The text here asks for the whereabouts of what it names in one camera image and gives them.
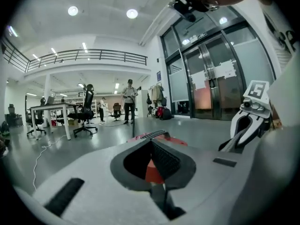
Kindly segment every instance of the red object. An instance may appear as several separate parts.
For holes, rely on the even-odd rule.
[[[136,136],[135,138],[129,139],[128,142],[136,141],[140,139],[142,136],[145,136],[149,133],[144,133],[142,135]],[[181,145],[181,146],[187,146],[188,144],[185,141],[182,141],[178,138],[175,137],[165,137],[165,135],[159,135],[155,137],[157,140],[166,140],[169,142],[172,142],[174,145]],[[146,171],[146,178],[145,180],[147,182],[155,182],[157,184],[163,184],[165,181],[164,179],[160,176],[157,168],[155,167],[154,163],[152,160],[150,160],[148,166],[147,166],[147,171]]]
[[[162,117],[163,116],[163,107],[158,107],[156,112],[156,117]]]

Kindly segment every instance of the balcony railing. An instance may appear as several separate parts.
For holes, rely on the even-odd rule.
[[[88,60],[118,60],[123,62],[133,62],[147,65],[147,57],[130,52],[121,52],[106,49],[77,49],[58,52],[55,54],[45,55],[29,62],[27,71],[31,71],[42,66],[63,63],[66,61],[88,61]]]
[[[26,58],[16,47],[5,37],[1,40],[3,58],[25,73],[30,60]]]
[[[66,61],[85,61],[88,60],[117,60],[123,62],[132,62],[142,65],[147,65],[147,57],[131,52],[121,52],[106,49],[76,49],[58,52],[55,54],[48,54],[38,59],[29,60],[20,51],[18,51],[11,42],[4,38],[2,41],[2,50],[4,50],[4,59],[8,63],[13,64],[23,72],[29,72],[36,68],[48,65],[55,65]]]

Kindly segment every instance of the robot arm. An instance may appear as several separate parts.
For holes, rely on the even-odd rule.
[[[269,82],[251,81],[244,93],[240,111],[234,116],[230,127],[231,140],[221,151],[244,147],[258,135],[259,129],[269,121],[271,108],[267,91]]]

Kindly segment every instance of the desk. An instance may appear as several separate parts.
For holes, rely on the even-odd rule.
[[[40,110],[48,111],[48,116],[49,116],[49,118],[51,118],[51,110],[61,110],[62,109],[63,115],[64,115],[64,123],[65,123],[67,139],[70,140],[71,135],[70,135],[69,124],[68,124],[67,109],[74,108],[75,113],[77,113],[77,109],[76,109],[77,106],[78,105],[71,104],[71,103],[57,103],[57,104],[31,107],[30,109],[31,109],[32,125],[33,125],[34,135],[35,135],[36,139],[38,139],[38,134],[37,134],[34,111],[40,111]],[[50,125],[50,132],[53,133],[51,121],[49,121],[49,125]]]

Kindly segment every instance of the red component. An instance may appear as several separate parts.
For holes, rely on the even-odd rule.
[[[136,136],[135,138],[129,139],[127,142],[132,142],[140,139],[142,136],[145,136],[149,133],[144,133],[142,135]],[[181,145],[181,146],[187,146],[188,144],[185,141],[182,141],[178,138],[175,137],[165,137],[164,134],[159,135],[155,137],[157,140],[166,140],[169,142],[172,142],[174,145]],[[146,178],[145,180],[147,182],[155,182],[157,184],[163,184],[165,181],[164,179],[160,176],[157,168],[155,167],[154,163],[152,160],[150,160],[148,166],[147,166],[147,171],[146,171]]]

